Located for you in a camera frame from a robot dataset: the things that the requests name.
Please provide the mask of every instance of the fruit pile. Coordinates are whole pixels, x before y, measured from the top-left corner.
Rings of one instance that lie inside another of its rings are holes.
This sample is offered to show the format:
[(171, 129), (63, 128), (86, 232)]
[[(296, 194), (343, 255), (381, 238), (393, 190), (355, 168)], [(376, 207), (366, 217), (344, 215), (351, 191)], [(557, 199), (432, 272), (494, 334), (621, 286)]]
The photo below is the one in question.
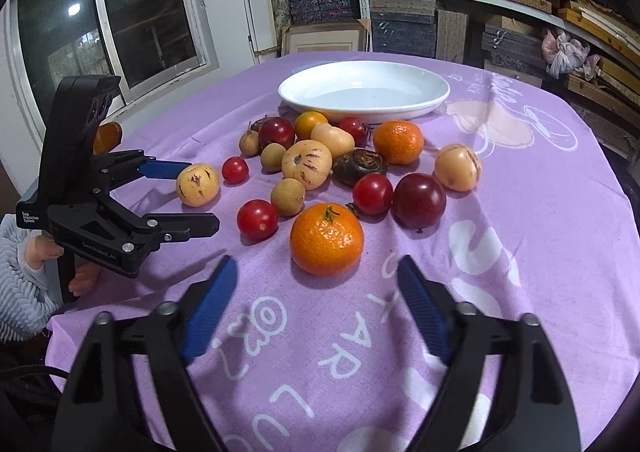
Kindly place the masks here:
[[(369, 140), (373, 151), (366, 149)], [(283, 179), (273, 187), (270, 201), (253, 199), (242, 205), (238, 229), (251, 241), (264, 241), (276, 233), (278, 216), (297, 216), (289, 235), (295, 263), (316, 276), (344, 272), (358, 262), (364, 247), (359, 216), (382, 219), (391, 210), (400, 225), (420, 231), (442, 217), (444, 188), (467, 192), (478, 183), (478, 155), (454, 143), (438, 151), (433, 175), (407, 174), (394, 189), (386, 178), (388, 166), (415, 164), (423, 147), (420, 128), (402, 120), (372, 129), (357, 118), (345, 118), (334, 127), (315, 111), (300, 114), (293, 125), (279, 116), (261, 118), (240, 138), (240, 152), (244, 158), (260, 155), (263, 171), (282, 172)], [(323, 185), (331, 174), (353, 188), (353, 203), (303, 209), (306, 192)], [(222, 177), (229, 185), (243, 183), (249, 177), (246, 161), (227, 159)], [(199, 207), (218, 194), (220, 184), (215, 170), (199, 163), (180, 173), (176, 190), (186, 205)]]

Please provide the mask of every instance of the white plate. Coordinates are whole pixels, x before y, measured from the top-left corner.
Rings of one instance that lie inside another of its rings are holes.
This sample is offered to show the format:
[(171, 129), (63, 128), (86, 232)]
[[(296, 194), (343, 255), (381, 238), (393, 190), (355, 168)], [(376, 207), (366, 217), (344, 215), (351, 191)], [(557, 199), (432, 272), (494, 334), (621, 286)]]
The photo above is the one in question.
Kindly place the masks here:
[(408, 64), (375, 60), (333, 62), (296, 73), (278, 94), (297, 112), (322, 112), (332, 122), (357, 116), (369, 124), (409, 120), (449, 96), (447, 81)]

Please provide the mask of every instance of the picture frame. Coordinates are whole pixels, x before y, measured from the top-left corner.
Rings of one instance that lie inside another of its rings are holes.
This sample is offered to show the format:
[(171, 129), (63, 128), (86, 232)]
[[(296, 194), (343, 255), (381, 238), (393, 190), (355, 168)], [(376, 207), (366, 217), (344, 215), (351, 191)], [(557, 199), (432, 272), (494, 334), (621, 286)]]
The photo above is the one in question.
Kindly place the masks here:
[(282, 56), (306, 51), (368, 51), (369, 19), (289, 26), (282, 29)]

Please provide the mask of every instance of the gray knit sleeve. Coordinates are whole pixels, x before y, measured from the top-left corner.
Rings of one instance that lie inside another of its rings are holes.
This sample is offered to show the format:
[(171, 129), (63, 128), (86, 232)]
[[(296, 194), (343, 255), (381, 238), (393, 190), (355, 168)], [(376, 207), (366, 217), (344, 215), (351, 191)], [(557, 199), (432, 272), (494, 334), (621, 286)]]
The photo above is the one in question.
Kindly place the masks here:
[(18, 262), (18, 248), (29, 233), (16, 226), (15, 216), (5, 216), (0, 224), (0, 342), (35, 336), (60, 307)]

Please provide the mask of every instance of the black cable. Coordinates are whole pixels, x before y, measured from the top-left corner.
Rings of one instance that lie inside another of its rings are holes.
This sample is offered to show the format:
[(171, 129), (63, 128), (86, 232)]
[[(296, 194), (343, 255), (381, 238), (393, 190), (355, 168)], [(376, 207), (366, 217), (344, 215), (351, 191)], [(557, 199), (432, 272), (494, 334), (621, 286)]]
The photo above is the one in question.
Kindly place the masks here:
[(69, 376), (69, 373), (62, 369), (50, 367), (50, 366), (19, 366), (11, 369), (5, 369), (0, 371), (0, 382), (8, 382), (15, 378), (21, 378), (23, 376), (29, 376), (30, 374), (50, 374), (51, 376), (57, 376), (64, 378), (65, 380)]

